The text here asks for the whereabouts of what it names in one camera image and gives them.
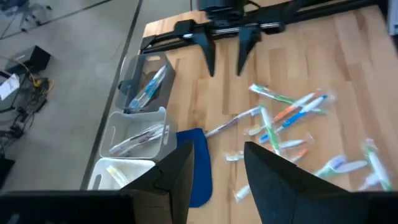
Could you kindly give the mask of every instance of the electronic device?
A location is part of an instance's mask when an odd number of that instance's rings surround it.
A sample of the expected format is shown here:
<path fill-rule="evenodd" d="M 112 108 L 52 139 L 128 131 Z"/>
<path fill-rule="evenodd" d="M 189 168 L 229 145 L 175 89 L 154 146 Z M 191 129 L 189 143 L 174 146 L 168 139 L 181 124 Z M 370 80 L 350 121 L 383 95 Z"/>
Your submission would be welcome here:
<path fill-rule="evenodd" d="M 278 34 L 283 32 L 288 24 L 375 4 L 380 7 L 382 2 L 386 2 L 386 0 L 345 0 L 324 4 L 329 1 L 332 0 L 292 0 L 245 12 L 246 4 L 254 4 L 257 7 L 258 5 L 249 0 L 199 0 L 198 8 L 206 12 L 210 22 L 198 24 L 193 19 L 178 21 L 172 32 L 143 38 L 140 54 L 197 44 L 203 51 L 209 74 L 213 76 L 216 59 L 214 41 L 238 36 L 237 74 L 239 75 L 250 51 L 257 42 L 261 41 L 262 32 L 268 35 Z"/>
<path fill-rule="evenodd" d="M 254 142 L 244 163 L 263 223 L 398 222 L 397 192 L 348 192 Z"/>
<path fill-rule="evenodd" d="M 193 143 L 186 142 L 121 190 L 10 192 L 0 223 L 181 223 L 188 217 Z"/>
<path fill-rule="evenodd" d="M 13 55 L 11 58 L 22 62 L 32 73 L 44 70 L 49 63 L 51 55 L 38 46 L 31 47 L 27 50 Z M 8 61 L 5 69 L 10 74 L 22 75 L 27 73 L 26 68 L 13 61 Z"/>

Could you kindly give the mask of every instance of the yellow wire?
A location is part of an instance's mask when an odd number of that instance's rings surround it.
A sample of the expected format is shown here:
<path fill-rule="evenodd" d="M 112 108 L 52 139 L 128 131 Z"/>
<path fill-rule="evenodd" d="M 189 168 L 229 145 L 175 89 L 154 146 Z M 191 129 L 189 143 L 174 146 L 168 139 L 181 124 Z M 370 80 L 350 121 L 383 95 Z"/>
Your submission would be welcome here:
<path fill-rule="evenodd" d="M 32 79 L 32 82 L 33 82 L 33 86 L 35 86 L 35 87 L 39 87 L 40 86 L 41 83 L 37 83 L 38 81 L 33 76 L 32 72 L 29 70 L 29 68 L 23 62 L 20 62 L 18 60 L 13 59 L 13 58 L 2 56 L 2 55 L 0 55 L 0 58 L 4 58 L 6 60 L 10 60 L 12 62 L 15 62 L 15 63 L 19 64 L 19 65 L 22 65 L 26 69 L 26 71 L 29 73 L 29 76 L 30 76 L 30 78 Z M 51 82 L 52 84 L 50 85 L 48 90 L 44 92 L 44 94 L 50 93 L 51 90 L 53 89 L 53 87 L 55 86 L 55 81 L 54 80 L 49 79 L 49 82 Z"/>

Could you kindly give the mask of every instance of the black box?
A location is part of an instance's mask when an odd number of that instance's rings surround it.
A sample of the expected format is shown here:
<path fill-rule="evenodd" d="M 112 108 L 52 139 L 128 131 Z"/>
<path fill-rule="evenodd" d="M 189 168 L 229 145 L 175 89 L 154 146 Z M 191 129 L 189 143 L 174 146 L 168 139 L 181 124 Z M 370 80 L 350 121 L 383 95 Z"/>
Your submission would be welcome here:
<path fill-rule="evenodd" d="M 49 63 L 51 55 L 38 46 L 19 52 L 11 58 L 22 62 L 29 68 L 32 73 L 44 70 Z M 6 71 L 11 74 L 22 75 L 26 73 L 26 69 L 18 63 L 8 61 Z"/>

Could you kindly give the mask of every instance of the blue toothbrush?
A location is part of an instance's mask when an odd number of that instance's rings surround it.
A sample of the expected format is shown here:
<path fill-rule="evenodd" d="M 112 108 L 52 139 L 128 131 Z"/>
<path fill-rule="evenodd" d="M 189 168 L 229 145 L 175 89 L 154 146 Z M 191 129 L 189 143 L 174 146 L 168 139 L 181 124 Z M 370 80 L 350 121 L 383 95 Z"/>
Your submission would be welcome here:
<path fill-rule="evenodd" d="M 288 128 L 289 126 L 293 125 L 296 121 L 298 121 L 300 118 L 303 118 L 305 115 L 308 114 L 308 112 L 310 112 L 311 110 L 313 110 L 314 108 L 318 107 L 319 104 L 322 103 L 322 101 L 324 99 L 328 98 L 328 95 L 323 95 L 320 96 L 318 98 L 316 98 L 315 100 L 313 100 L 311 103 L 307 104 L 306 106 L 303 107 L 303 109 L 301 109 L 297 114 L 293 115 L 291 118 L 287 119 L 281 127 L 279 127 L 278 129 L 275 130 L 276 133 L 281 132 L 282 130 L 284 130 L 285 128 Z M 266 141 L 268 141 L 268 134 L 265 134 L 263 136 L 261 136 L 259 138 L 259 142 L 260 144 L 265 143 Z"/>

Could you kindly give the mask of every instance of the white plastic bin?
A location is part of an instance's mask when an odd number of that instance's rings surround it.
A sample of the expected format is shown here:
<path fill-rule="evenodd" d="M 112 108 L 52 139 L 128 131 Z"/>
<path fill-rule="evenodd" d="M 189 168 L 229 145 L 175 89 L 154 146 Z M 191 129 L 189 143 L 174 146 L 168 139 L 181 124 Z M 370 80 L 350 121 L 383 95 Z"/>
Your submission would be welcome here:
<path fill-rule="evenodd" d="M 91 174 L 88 190 L 119 190 L 120 185 L 113 179 L 111 174 L 106 170 L 110 165 L 119 169 L 128 179 L 129 182 L 134 181 L 142 174 L 155 166 L 153 161 L 145 161 L 139 159 L 111 159 L 102 158 L 94 166 Z"/>
<path fill-rule="evenodd" d="M 114 145 L 155 124 L 164 125 L 161 138 L 130 150 L 126 157 L 115 157 L 109 153 Z M 99 154 L 101 157 L 151 159 L 157 162 L 177 147 L 176 132 L 177 125 L 167 117 L 166 109 L 163 107 L 156 112 L 148 113 L 126 114 L 117 111 L 108 118 Z"/>

